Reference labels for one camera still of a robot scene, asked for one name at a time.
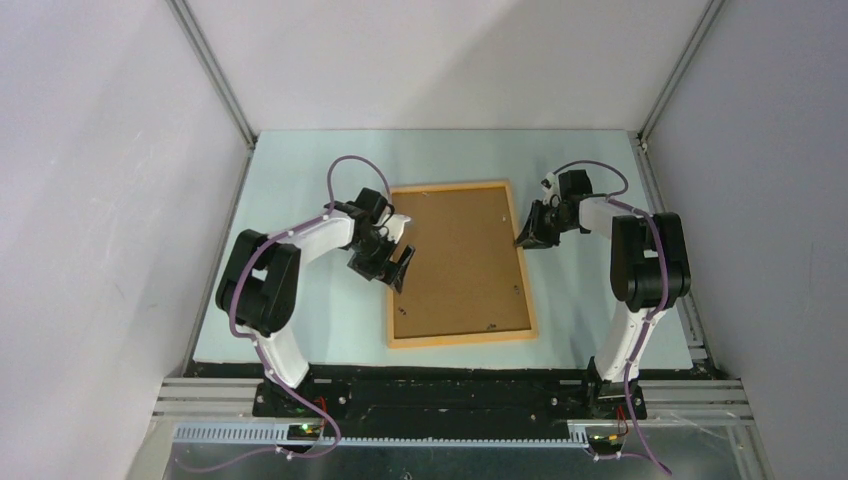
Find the aluminium front rail frame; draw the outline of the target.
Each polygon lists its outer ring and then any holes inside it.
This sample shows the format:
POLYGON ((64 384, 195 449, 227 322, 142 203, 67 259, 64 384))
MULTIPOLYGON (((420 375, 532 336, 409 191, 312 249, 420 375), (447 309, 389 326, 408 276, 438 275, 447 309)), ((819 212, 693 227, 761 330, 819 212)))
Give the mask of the aluminium front rail frame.
POLYGON ((168 378, 130 475, 773 475, 742 384, 717 376, 624 392, 575 370, 321 367, 299 393, 313 406, 254 377, 168 378))

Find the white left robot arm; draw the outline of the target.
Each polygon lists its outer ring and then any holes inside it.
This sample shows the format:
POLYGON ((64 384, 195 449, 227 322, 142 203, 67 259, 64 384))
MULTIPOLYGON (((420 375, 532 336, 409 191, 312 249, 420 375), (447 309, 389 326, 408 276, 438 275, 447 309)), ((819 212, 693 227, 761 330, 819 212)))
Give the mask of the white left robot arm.
POLYGON ((401 239, 411 217, 389 199, 364 188, 353 201, 331 200, 323 212, 274 234, 242 231, 230 252, 215 293, 236 338, 249 340, 265 375, 281 385, 278 404, 304 416, 316 403, 315 388, 303 380, 309 363, 300 351, 292 321, 302 272, 335 250, 350 252, 348 267, 392 291, 403 289, 415 249, 401 239))

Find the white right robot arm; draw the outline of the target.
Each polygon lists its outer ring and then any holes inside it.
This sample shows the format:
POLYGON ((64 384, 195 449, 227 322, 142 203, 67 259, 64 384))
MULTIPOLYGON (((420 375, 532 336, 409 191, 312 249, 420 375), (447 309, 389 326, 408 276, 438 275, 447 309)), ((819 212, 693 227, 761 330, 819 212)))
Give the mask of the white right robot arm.
POLYGON ((585 411, 606 418, 633 400, 648 340, 665 312, 690 291, 691 271, 678 214, 650 214, 620 200, 618 192, 596 192, 584 166, 574 162, 545 176, 544 195, 532 202, 514 244, 553 248, 572 230, 609 239, 609 278, 617 305, 581 384, 585 411))

